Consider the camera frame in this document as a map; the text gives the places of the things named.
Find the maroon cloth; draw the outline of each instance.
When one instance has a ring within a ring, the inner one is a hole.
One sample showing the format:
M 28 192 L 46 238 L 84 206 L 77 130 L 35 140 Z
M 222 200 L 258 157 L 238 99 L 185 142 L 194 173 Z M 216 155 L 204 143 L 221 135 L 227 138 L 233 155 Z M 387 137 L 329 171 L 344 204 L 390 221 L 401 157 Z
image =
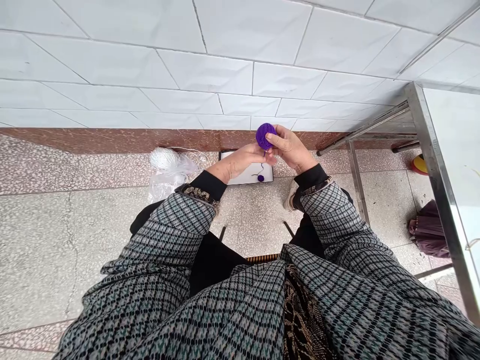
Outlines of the maroon cloth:
M 415 219 L 410 220 L 408 230 L 414 236 L 412 241 L 417 244 L 422 253 L 436 258 L 450 257 L 435 200 L 431 200 L 420 210 Z

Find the plastic bag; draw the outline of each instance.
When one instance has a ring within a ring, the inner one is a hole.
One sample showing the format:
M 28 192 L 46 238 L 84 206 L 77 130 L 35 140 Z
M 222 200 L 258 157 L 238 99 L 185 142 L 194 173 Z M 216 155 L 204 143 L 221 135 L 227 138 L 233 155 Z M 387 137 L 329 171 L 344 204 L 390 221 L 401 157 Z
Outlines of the plastic bag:
M 153 151 L 150 156 L 158 156 L 158 151 Z M 185 154 L 180 154 L 174 166 L 166 166 L 163 169 L 156 169 L 155 174 L 150 177 L 148 187 L 148 203 L 153 204 L 164 200 L 173 194 L 175 189 L 188 180 L 189 174 L 198 170 L 198 166 Z

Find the yarn ball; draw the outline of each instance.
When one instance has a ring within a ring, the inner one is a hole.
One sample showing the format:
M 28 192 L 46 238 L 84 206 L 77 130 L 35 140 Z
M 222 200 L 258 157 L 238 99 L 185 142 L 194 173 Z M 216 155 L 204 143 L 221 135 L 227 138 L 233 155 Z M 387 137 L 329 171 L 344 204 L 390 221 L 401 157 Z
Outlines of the yarn ball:
M 265 138 L 265 135 L 267 135 L 267 133 L 277 135 L 274 126 L 272 124 L 269 124 L 268 122 L 260 125 L 255 134 L 256 142 L 258 143 L 258 146 L 260 146 L 263 150 L 268 150 L 273 146 Z
M 157 170 L 169 171 L 179 165 L 180 156 L 176 151 L 165 147 L 156 147 L 150 153 L 150 164 Z

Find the black pants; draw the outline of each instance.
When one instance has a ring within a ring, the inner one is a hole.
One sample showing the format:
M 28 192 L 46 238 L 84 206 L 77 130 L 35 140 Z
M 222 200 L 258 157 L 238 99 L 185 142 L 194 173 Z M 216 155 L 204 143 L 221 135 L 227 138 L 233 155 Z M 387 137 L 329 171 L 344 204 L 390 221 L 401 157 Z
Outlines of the black pants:
M 353 204 L 350 194 L 345 190 L 343 190 L 343 192 Z M 132 237 L 140 230 L 149 219 L 152 212 L 158 208 L 162 202 L 163 200 L 148 205 L 136 216 L 130 226 Z M 293 198 L 293 205 L 296 209 L 304 212 L 303 207 L 300 204 L 299 191 Z M 303 218 L 300 221 L 300 226 L 291 239 L 290 244 L 298 245 L 320 258 L 325 258 L 322 243 L 317 236 L 317 232 L 315 231 L 310 216 L 307 214 L 303 215 Z M 197 294 L 199 291 L 210 285 L 227 279 L 234 267 L 242 264 L 248 265 L 245 258 L 223 244 L 218 237 L 209 231 L 208 234 L 203 237 L 200 246 L 198 247 L 198 252 L 196 253 L 191 268 L 190 296 Z

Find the sleeve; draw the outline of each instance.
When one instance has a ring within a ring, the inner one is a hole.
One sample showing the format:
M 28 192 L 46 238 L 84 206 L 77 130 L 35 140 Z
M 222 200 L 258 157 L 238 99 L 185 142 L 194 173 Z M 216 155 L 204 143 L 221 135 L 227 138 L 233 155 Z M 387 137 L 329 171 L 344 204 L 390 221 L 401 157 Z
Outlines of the sleeve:
M 478 329 L 450 301 L 425 287 L 398 263 L 335 182 L 300 201 L 325 247 L 327 260 L 375 281 L 447 324 L 455 351 L 462 351 L 458 344 L 470 346 L 473 339 L 478 341 Z
M 223 182 L 204 171 L 192 183 L 219 201 Z M 83 296 L 83 311 L 63 335 L 55 359 L 122 357 L 189 294 L 189 276 L 215 216 L 206 202 L 170 195 L 133 236 L 106 277 Z

